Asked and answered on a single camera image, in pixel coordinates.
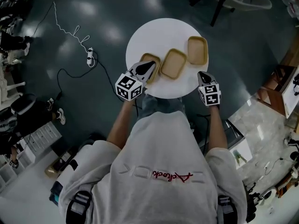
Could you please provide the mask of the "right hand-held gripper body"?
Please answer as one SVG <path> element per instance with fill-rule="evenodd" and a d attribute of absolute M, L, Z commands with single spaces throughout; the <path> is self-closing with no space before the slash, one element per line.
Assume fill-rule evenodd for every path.
<path fill-rule="evenodd" d="M 207 72 L 199 71 L 198 74 L 198 92 L 200 99 L 206 107 L 219 106 L 221 101 L 221 91 L 215 77 Z"/>

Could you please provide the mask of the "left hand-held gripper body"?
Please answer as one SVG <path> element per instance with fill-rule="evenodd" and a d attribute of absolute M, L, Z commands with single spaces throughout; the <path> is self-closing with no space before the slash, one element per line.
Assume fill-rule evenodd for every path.
<path fill-rule="evenodd" d="M 127 101 L 140 96 L 155 68 L 156 63 L 154 61 L 135 63 L 126 73 L 122 73 L 116 81 L 116 95 Z"/>

